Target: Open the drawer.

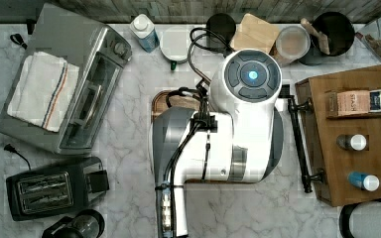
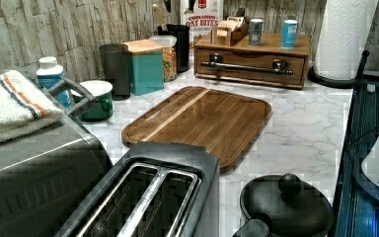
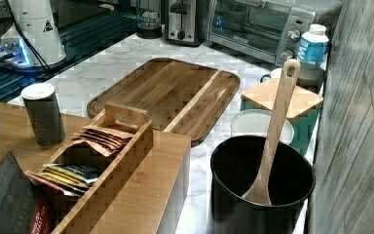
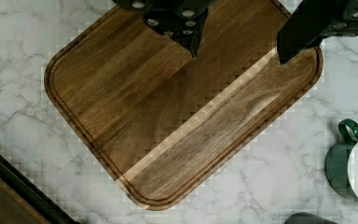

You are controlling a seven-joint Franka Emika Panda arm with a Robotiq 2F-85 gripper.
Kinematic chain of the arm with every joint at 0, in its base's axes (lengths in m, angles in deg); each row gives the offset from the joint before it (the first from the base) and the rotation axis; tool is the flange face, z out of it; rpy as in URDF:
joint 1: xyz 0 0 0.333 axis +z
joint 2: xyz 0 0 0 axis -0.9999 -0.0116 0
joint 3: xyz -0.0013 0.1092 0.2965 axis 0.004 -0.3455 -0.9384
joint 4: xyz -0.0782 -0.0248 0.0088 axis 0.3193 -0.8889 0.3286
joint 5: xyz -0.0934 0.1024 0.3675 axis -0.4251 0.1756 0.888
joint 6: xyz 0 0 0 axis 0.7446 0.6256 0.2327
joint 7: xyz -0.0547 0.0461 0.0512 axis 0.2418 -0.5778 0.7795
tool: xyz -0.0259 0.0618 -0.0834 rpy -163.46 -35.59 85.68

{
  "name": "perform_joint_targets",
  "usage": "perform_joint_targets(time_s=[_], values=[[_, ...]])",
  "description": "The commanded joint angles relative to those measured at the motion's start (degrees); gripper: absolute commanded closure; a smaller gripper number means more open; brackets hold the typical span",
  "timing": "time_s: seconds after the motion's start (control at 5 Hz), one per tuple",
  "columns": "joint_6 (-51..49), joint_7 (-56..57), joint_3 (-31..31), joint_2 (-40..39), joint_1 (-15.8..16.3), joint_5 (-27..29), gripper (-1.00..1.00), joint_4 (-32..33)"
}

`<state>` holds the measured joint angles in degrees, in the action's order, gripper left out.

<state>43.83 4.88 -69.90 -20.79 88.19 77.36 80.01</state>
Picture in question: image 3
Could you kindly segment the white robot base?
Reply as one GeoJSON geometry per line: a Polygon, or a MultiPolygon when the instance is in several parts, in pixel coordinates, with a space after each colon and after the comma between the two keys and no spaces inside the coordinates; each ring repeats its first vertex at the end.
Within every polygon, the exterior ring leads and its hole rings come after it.
{"type": "Polygon", "coordinates": [[[7,62],[17,68],[55,68],[67,58],[53,16],[51,0],[6,0],[13,25],[1,37],[14,46],[7,62]]]}

